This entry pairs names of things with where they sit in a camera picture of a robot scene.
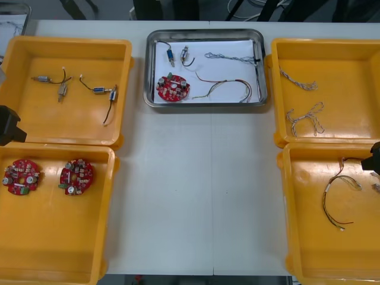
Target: black object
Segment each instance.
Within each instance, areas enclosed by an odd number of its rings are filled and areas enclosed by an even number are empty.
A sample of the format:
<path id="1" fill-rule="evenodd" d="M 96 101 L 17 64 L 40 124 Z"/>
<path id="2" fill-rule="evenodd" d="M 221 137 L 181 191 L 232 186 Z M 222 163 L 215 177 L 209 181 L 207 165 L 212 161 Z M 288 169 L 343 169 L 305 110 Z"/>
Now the black object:
<path id="1" fill-rule="evenodd" d="M 232 17 L 235 15 L 236 11 L 240 8 L 240 6 L 243 4 L 244 0 L 237 0 L 237 3 L 232 8 L 230 14 L 228 14 L 228 17 L 226 18 L 226 21 L 230 21 Z"/>
<path id="2" fill-rule="evenodd" d="M 380 141 L 372 146 L 370 153 L 371 157 L 362 160 L 362 169 L 373 170 L 380 175 Z"/>
<path id="3" fill-rule="evenodd" d="M 198 0 L 173 0 L 174 20 L 199 21 L 200 5 Z"/>
<path id="4" fill-rule="evenodd" d="M 17 128 L 17 122 L 21 121 L 15 111 L 6 107 L 0 106 L 0 145 L 5 146 L 11 141 L 24 143 L 26 132 Z"/>
<path id="5" fill-rule="evenodd" d="M 137 20 L 163 20 L 161 2 L 157 0 L 133 0 Z"/>
<path id="6" fill-rule="evenodd" d="M 269 22 L 279 2 L 280 0 L 267 0 L 264 7 L 261 10 L 260 16 L 257 18 L 257 22 Z"/>

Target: tray rim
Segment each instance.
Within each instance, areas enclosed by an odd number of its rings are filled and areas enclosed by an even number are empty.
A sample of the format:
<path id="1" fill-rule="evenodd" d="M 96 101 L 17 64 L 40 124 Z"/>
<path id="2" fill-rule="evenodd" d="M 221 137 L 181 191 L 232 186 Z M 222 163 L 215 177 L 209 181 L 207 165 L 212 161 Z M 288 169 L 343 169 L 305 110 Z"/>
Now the tray rim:
<path id="1" fill-rule="evenodd" d="M 27 135 L 27 143 L 48 143 L 48 144 L 70 144 L 70 145 L 102 145 L 112 148 L 119 148 L 120 137 L 122 137 L 122 122 L 124 118 L 124 105 L 126 101 L 126 93 L 129 84 L 129 70 L 133 67 L 132 58 L 132 43 L 129 40 L 116 39 L 80 39 L 74 37 L 38 37 L 38 36 L 16 36 L 13 37 L 8 44 L 7 52 L 5 53 L 4 61 L 1 65 L 4 73 L 7 73 L 7 68 L 10 61 L 10 55 L 13 52 L 14 45 L 17 42 L 39 42 L 39 43 L 82 43 L 86 45 L 101 44 L 101 45 L 124 45 L 125 54 L 121 69 L 120 85 L 118 85 L 118 97 L 116 104 L 115 127 L 112 138 L 108 140 L 91 139 L 91 138 L 56 138 L 56 137 L 33 137 Z"/>
<path id="2" fill-rule="evenodd" d="M 206 33 L 206 34 L 220 34 L 223 35 L 225 32 L 252 32 L 255 35 L 255 38 L 249 38 L 253 40 L 254 42 L 259 43 L 260 48 L 257 47 L 257 45 L 254 45 L 254 54 L 258 54 L 258 64 L 256 68 L 256 80 L 258 83 L 258 92 L 260 93 L 262 99 L 259 102 L 255 103 L 191 103 L 191 104 L 176 104 L 176 103 L 155 103 L 151 98 L 153 98 L 153 92 L 154 92 L 154 83 L 152 82 L 152 78 L 154 79 L 154 64 L 155 64 L 155 58 L 156 55 L 154 51 L 156 50 L 156 46 L 154 45 L 154 41 L 157 39 L 157 36 L 160 33 L 170 33 L 170 34 L 179 34 L 179 33 Z M 200 40 L 193 38 L 193 39 L 167 39 L 168 42 L 191 42 L 194 40 Z M 239 39 L 248 39 L 247 37 L 244 38 L 234 38 L 231 37 L 208 37 L 208 38 L 202 38 L 203 41 L 208 40 L 239 40 Z M 267 103 L 268 100 L 268 93 L 267 93 L 267 86 L 266 86 L 266 80 L 265 80 L 265 72 L 264 72 L 264 57 L 265 57 L 265 49 L 264 49 L 264 37 L 262 34 L 254 29 L 251 28 L 223 28 L 223 29 L 183 29 L 183 30 L 156 30 L 150 33 L 147 37 L 147 44 L 146 44 L 146 51 L 145 51 L 145 71 L 144 71 L 144 94 L 143 98 L 144 101 L 151 107 L 258 107 L 263 106 Z"/>
<path id="3" fill-rule="evenodd" d="M 325 138 L 325 137 L 294 137 L 286 132 L 286 113 L 284 110 L 283 92 L 281 88 L 281 75 L 280 66 L 278 62 L 277 44 L 279 43 L 299 43 L 310 44 L 315 43 L 318 45 L 380 45 L 380 40 L 346 40 L 346 39 L 300 39 L 300 38 L 275 38 L 271 43 L 271 54 L 268 55 L 268 64 L 265 68 L 270 68 L 270 77 L 273 84 L 270 88 L 273 91 L 274 97 L 274 111 L 276 116 L 276 129 L 274 134 L 275 144 L 284 148 L 288 143 L 361 143 L 361 144 L 374 144 L 379 139 L 376 138 Z"/>
<path id="4" fill-rule="evenodd" d="M 107 169 L 104 176 L 104 187 L 101 199 L 101 207 L 99 211 L 99 220 L 96 230 L 96 237 L 93 251 L 93 262 L 91 266 L 90 279 L 87 284 L 96 285 L 98 280 L 104 275 L 106 271 L 106 261 L 104 260 L 105 241 L 107 235 L 107 221 L 109 216 L 110 202 L 113 192 L 113 179 L 115 173 L 119 168 L 119 159 L 116 157 L 115 152 L 106 146 L 98 145 L 68 145 L 68 144 L 37 144 L 30 142 L 10 142 L 3 148 L 23 149 L 23 150 L 57 150 L 67 152 L 99 152 L 107 153 Z M 33 284 L 36 281 L 20 280 L 19 282 L 26 282 Z M 52 282 L 53 284 L 63 284 L 61 282 Z"/>
<path id="5" fill-rule="evenodd" d="M 281 170 L 281 182 L 283 186 L 283 197 L 286 214 L 287 225 L 287 242 L 288 242 L 288 255 L 286 260 L 287 269 L 294 274 L 301 284 L 334 284 L 343 285 L 347 284 L 347 280 L 355 284 L 367 284 L 365 279 L 342 279 L 342 278 L 312 278 L 305 277 L 302 270 L 302 259 L 299 242 L 299 230 L 296 223 L 296 202 L 294 186 L 291 179 L 292 176 L 292 161 L 290 159 L 290 152 L 294 149 L 314 149 L 314 150 L 366 150 L 369 152 L 372 144 L 359 144 L 359 143 L 306 143 L 306 142 L 291 142 L 288 143 L 277 156 L 277 166 Z"/>

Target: yellow bin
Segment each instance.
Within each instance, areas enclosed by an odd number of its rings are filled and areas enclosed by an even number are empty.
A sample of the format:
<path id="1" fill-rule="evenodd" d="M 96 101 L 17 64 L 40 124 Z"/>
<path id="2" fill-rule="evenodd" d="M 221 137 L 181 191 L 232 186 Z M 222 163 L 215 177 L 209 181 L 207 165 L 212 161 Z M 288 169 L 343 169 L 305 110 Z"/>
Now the yellow bin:
<path id="1" fill-rule="evenodd" d="M 122 145 L 121 126 L 133 65 L 132 45 L 127 40 L 64 39 L 55 37 L 13 38 L 2 65 L 7 80 L 0 87 L 0 105 L 15 110 L 27 133 L 29 143 L 104 145 L 114 149 Z M 34 81 L 45 75 L 56 82 L 67 76 L 67 93 L 58 102 L 59 84 Z M 103 125 L 110 106 L 109 93 L 96 95 L 90 87 L 118 86 L 109 119 Z"/>
<path id="2" fill-rule="evenodd" d="M 342 175 L 355 178 L 362 190 L 337 179 L 329 188 L 326 207 L 341 222 L 341 231 L 322 207 L 330 178 L 342 157 L 369 157 L 371 144 L 290 143 L 277 157 L 287 214 L 287 268 L 303 285 L 368 284 L 380 281 L 380 180 L 360 163 L 345 162 Z"/>
<path id="3" fill-rule="evenodd" d="M 275 39 L 266 59 L 267 80 L 274 98 L 279 147 L 287 143 L 366 143 L 380 140 L 380 41 Z M 318 89 L 305 91 L 280 75 L 280 67 L 301 83 L 316 81 Z M 307 114 L 318 102 L 316 114 L 324 133 L 314 136 L 311 120 L 296 123 L 297 137 L 286 119 Z"/>
<path id="4" fill-rule="evenodd" d="M 38 188 L 26 196 L 1 186 L 0 284 L 95 285 L 106 272 L 103 250 L 119 167 L 113 150 L 15 142 L 0 147 L 0 169 L 20 158 L 36 162 L 42 175 Z M 74 158 L 91 163 L 94 181 L 82 195 L 68 196 L 58 188 L 59 177 Z"/>

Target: stainless steel tray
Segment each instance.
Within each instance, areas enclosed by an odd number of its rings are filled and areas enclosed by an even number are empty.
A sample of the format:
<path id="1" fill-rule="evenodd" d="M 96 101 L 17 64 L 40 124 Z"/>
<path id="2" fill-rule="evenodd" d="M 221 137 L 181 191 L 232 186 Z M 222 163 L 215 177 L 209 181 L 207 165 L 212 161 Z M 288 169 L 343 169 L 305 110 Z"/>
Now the stainless steel tray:
<path id="1" fill-rule="evenodd" d="M 165 42 L 206 42 L 206 41 L 234 41 L 252 40 L 254 43 L 254 57 L 256 64 L 256 80 L 258 86 L 259 102 L 255 103 L 155 103 L 154 70 L 156 65 L 156 40 Z M 220 29 L 220 30 L 158 30 L 152 32 L 147 38 L 147 50 L 145 54 L 145 80 L 144 100 L 151 107 L 210 107 L 210 106 L 262 106 L 267 102 L 267 86 L 264 72 L 264 38 L 261 33 L 252 29 Z"/>

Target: metal cylinder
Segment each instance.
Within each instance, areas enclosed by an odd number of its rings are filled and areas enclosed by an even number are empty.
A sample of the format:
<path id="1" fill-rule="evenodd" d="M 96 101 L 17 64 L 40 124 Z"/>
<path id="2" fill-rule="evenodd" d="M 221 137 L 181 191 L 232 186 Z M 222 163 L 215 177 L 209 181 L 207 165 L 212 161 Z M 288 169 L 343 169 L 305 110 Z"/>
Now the metal cylinder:
<path id="1" fill-rule="evenodd" d="M 28 184 L 32 184 L 32 183 L 36 183 L 36 182 L 37 182 L 37 178 L 35 176 L 28 176 L 26 179 L 26 183 L 28 183 Z"/>
<path id="2" fill-rule="evenodd" d="M 4 177 L 2 179 L 2 184 L 3 185 L 9 185 L 9 184 L 12 184 L 12 183 L 13 183 L 13 179 L 12 178 Z"/>
<path id="3" fill-rule="evenodd" d="M 74 194 L 76 193 L 77 191 L 77 187 L 75 186 L 70 186 L 69 188 L 67 188 L 67 192 L 69 192 L 69 194 Z"/>
<path id="4" fill-rule="evenodd" d="M 68 170 L 72 170 L 72 169 L 74 169 L 74 165 L 72 163 L 68 162 L 65 164 L 65 168 Z"/>
<path id="5" fill-rule="evenodd" d="M 164 78 L 161 77 L 161 78 L 159 79 L 159 86 L 160 86 L 160 87 L 163 87 L 164 84 L 165 84 L 165 80 L 164 80 Z"/>

